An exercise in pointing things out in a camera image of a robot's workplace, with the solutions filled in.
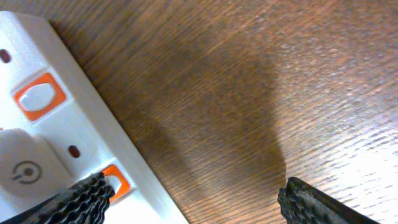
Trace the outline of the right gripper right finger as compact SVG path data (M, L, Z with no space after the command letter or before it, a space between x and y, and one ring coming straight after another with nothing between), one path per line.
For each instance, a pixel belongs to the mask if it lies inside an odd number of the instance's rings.
M288 224L378 224L297 177L279 189L277 202Z

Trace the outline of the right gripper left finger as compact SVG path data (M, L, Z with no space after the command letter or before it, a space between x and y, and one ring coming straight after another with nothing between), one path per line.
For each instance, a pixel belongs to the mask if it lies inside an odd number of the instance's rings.
M99 172L1 224L102 224L113 196Z

